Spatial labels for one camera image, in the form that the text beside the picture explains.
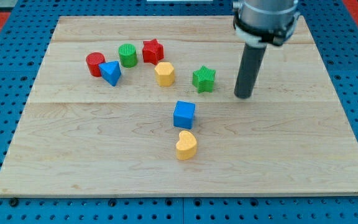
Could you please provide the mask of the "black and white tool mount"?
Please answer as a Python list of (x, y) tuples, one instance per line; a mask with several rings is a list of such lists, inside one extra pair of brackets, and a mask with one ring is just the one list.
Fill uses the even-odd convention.
[(290, 22), (280, 29), (259, 29), (240, 20), (237, 11), (234, 13), (233, 27), (236, 35), (251, 47), (262, 48), (266, 47), (267, 44), (282, 46), (293, 35), (299, 16), (300, 13), (296, 11)]

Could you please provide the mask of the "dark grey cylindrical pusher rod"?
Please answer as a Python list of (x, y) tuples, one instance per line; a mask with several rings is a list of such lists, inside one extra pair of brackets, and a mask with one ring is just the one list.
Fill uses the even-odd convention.
[(253, 47), (245, 44), (234, 87), (236, 97), (242, 99), (251, 97), (266, 48), (266, 46)]

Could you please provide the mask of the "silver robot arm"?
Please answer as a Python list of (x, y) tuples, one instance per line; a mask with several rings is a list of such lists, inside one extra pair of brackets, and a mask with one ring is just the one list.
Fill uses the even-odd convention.
[(244, 40), (234, 94), (252, 95), (268, 45), (282, 46), (291, 38), (300, 16), (297, 0), (237, 0), (232, 2), (233, 27)]

